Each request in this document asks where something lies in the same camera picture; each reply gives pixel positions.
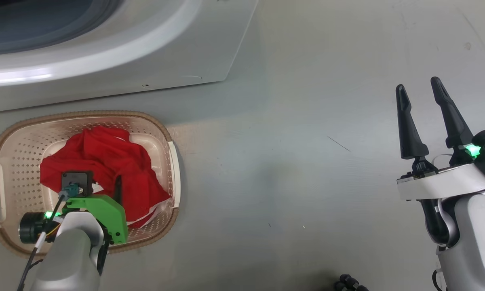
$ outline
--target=laundry basket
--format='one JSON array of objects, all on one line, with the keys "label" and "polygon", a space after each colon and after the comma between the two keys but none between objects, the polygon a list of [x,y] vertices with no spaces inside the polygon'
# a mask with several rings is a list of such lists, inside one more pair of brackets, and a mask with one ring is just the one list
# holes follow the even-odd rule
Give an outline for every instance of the laundry basket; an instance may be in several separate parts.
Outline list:
[{"label": "laundry basket", "polygon": [[[111,253],[149,245],[173,226],[180,202],[180,171],[176,147],[167,129],[148,114],[133,111],[84,111],[21,121],[0,135],[0,242],[10,251],[28,257],[34,245],[21,243],[18,226],[26,212],[54,209],[57,194],[40,184],[43,158],[61,149],[83,129],[96,126],[125,129],[132,142],[142,145],[151,158],[161,186],[171,199],[150,223],[130,229],[128,241],[112,245]],[[38,257],[51,244],[45,243]]]}]

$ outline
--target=red cloth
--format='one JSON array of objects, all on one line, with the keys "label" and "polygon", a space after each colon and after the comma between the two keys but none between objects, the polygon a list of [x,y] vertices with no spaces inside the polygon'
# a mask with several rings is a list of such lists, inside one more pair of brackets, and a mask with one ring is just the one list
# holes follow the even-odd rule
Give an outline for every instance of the red cloth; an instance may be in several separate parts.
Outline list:
[{"label": "red cloth", "polygon": [[122,206],[130,227],[141,227],[156,211],[156,204],[169,198],[158,183],[147,151],[129,141],[123,129],[94,127],[67,140],[67,144],[40,165],[40,182],[54,192],[61,191],[61,174],[92,171],[93,180],[104,190],[97,194],[113,196],[115,179],[122,178]]}]

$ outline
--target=green plastic part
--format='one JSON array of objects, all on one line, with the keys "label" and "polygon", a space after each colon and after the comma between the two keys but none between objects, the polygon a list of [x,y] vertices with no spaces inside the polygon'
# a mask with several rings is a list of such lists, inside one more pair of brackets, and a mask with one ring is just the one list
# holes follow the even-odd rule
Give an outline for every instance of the green plastic part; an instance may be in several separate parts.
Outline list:
[{"label": "green plastic part", "polygon": [[72,197],[67,201],[68,208],[87,209],[95,219],[102,223],[112,237],[113,243],[126,243],[128,223],[124,208],[108,195]]}]

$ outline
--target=brown basket rim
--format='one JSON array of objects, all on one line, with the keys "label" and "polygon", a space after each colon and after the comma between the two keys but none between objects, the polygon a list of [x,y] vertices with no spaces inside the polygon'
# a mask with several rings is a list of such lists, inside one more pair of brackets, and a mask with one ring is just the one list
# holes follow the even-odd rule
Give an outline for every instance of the brown basket rim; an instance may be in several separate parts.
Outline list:
[{"label": "brown basket rim", "polygon": [[[0,150],[2,149],[2,145],[4,145],[4,142],[9,138],[14,132],[17,130],[23,128],[23,127],[28,127],[30,125],[36,125],[40,123],[45,123],[45,122],[50,122],[50,121],[59,121],[59,120],[65,120],[65,119],[73,119],[73,118],[87,118],[87,117],[138,117],[138,118],[144,118],[147,121],[150,121],[154,123],[162,131],[163,136],[165,136],[166,141],[172,141],[171,135],[169,134],[169,131],[164,127],[164,125],[157,120],[156,118],[150,116],[149,114],[145,114],[143,112],[139,111],[127,111],[127,110],[93,110],[93,111],[78,111],[78,112],[68,112],[68,113],[63,113],[63,114],[52,114],[48,116],[42,116],[42,117],[37,117],[37,118],[30,118],[24,121],[19,121],[10,127],[8,127],[1,135],[0,135]],[[139,247],[144,247],[146,245],[150,245],[157,240],[161,239],[163,236],[165,236],[169,230],[171,230],[172,226],[174,225],[174,222],[176,221],[176,217],[178,216],[178,208],[173,208],[171,212],[171,219],[169,219],[167,225],[161,230],[161,232],[158,232],[157,234],[154,234],[153,236],[137,241],[134,243],[127,243],[124,245],[112,245],[108,250],[110,253],[120,253],[120,252],[125,252],[129,250],[134,250]],[[17,256],[28,258],[30,256],[30,253],[32,251],[25,250],[22,247],[19,247],[15,243],[11,241],[7,233],[3,228],[0,228],[0,243],[2,245],[10,250],[12,253],[17,254]],[[39,253],[35,256],[35,258],[43,258],[46,255],[46,253]]]}]

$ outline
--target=gray floor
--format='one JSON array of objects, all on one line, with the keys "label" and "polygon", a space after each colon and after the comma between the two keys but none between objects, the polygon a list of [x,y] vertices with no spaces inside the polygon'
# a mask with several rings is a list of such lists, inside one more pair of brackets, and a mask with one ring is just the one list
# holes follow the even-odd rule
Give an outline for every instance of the gray floor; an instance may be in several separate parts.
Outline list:
[{"label": "gray floor", "polygon": [[[485,129],[485,0],[261,0],[226,81],[0,113],[126,109],[159,118],[181,157],[171,232],[108,257],[101,290],[433,290],[437,259],[401,201],[394,89],[431,157],[448,152],[430,77]],[[444,166],[446,158],[437,159]],[[0,290],[25,264],[0,245]]]}]

